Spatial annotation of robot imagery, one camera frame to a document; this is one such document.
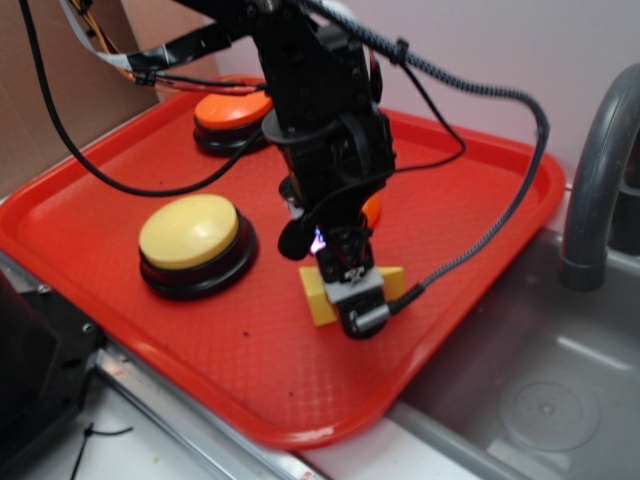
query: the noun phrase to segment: red tray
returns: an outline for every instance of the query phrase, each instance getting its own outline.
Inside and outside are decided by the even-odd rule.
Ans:
[[[221,160],[192,138],[199,95],[177,96],[86,151],[120,181],[170,188],[207,176]],[[399,166],[437,160],[455,144],[432,122],[389,113]],[[505,209],[531,147],[461,130],[464,159],[392,177],[373,236],[378,265],[405,267],[413,284],[468,248]],[[302,449],[334,442],[382,416],[403,387],[560,201],[564,176],[545,158],[535,184],[498,237],[436,282],[368,341],[338,323],[317,328],[298,267],[277,250],[288,211],[277,193],[286,167],[274,147],[242,159],[209,188],[256,228],[258,260],[229,290],[164,300],[138,272],[138,233],[171,199],[113,190],[74,160],[0,207],[0,249],[73,301],[116,341],[249,437]]]

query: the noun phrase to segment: faucet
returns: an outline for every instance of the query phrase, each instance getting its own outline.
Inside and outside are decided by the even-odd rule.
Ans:
[[[607,90],[573,183],[558,277],[572,290],[604,283],[609,247],[640,255],[640,64]]]

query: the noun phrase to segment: drain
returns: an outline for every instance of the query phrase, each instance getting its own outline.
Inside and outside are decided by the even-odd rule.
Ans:
[[[513,437],[547,452],[577,448],[598,428],[593,395],[564,379],[520,377],[503,390],[499,410]]]

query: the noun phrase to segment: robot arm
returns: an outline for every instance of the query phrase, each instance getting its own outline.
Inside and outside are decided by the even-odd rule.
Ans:
[[[382,325],[363,329],[356,319],[384,296],[361,212],[393,172],[395,154],[362,44],[281,1],[177,1],[252,36],[274,103],[263,131],[289,168],[280,192],[302,212],[284,228],[280,252],[304,258],[319,230],[326,246],[316,259],[329,300],[347,335],[370,337]]]

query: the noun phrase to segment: sink basin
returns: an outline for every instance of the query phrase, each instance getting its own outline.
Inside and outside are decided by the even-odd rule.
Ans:
[[[640,478],[640,261],[612,252],[575,293],[559,244],[538,234],[400,403],[502,472],[483,478]]]

